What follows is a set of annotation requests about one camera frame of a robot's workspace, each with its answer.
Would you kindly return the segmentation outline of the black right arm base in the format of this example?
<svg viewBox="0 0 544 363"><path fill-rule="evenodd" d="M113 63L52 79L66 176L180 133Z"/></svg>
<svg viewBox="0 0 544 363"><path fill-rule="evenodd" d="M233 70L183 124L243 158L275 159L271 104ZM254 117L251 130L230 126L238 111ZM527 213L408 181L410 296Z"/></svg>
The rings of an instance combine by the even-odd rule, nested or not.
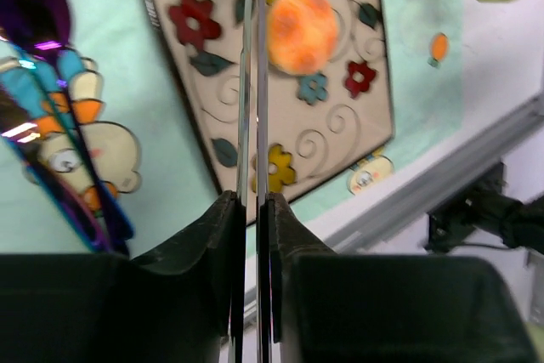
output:
<svg viewBox="0 0 544 363"><path fill-rule="evenodd" d="M505 165L493 165L467 187L428 212L427 252L447 254L469 247L482 230L502 242L501 250L527 248L543 254L543 197L523 203L503 193Z"/></svg>

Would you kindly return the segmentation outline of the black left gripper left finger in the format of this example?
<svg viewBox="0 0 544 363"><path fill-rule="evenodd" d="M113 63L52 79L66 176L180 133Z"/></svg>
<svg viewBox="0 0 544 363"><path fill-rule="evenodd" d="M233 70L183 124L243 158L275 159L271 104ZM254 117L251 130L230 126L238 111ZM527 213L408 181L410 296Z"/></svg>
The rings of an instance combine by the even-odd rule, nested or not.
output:
<svg viewBox="0 0 544 363"><path fill-rule="evenodd" d="M4 362L215 362L228 330L235 193L133 258L1 258Z"/></svg>

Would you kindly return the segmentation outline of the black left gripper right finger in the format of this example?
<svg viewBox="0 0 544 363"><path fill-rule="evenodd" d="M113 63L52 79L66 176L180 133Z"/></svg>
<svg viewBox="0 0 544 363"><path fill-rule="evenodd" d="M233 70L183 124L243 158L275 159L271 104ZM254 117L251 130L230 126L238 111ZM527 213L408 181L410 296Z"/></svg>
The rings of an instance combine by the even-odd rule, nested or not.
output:
<svg viewBox="0 0 544 363"><path fill-rule="evenodd" d="M507 283L482 258L342 255L267 195L258 215L261 361L536 362Z"/></svg>

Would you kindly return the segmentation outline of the round orange bread roll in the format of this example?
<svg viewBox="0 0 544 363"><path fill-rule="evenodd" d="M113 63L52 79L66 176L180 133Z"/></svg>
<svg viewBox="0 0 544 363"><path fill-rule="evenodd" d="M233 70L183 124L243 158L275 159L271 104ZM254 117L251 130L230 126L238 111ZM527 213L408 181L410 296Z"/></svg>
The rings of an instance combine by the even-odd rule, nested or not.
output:
<svg viewBox="0 0 544 363"><path fill-rule="evenodd" d="M337 46L339 29L328 0L275 0L266 28L269 62L290 75L316 73Z"/></svg>

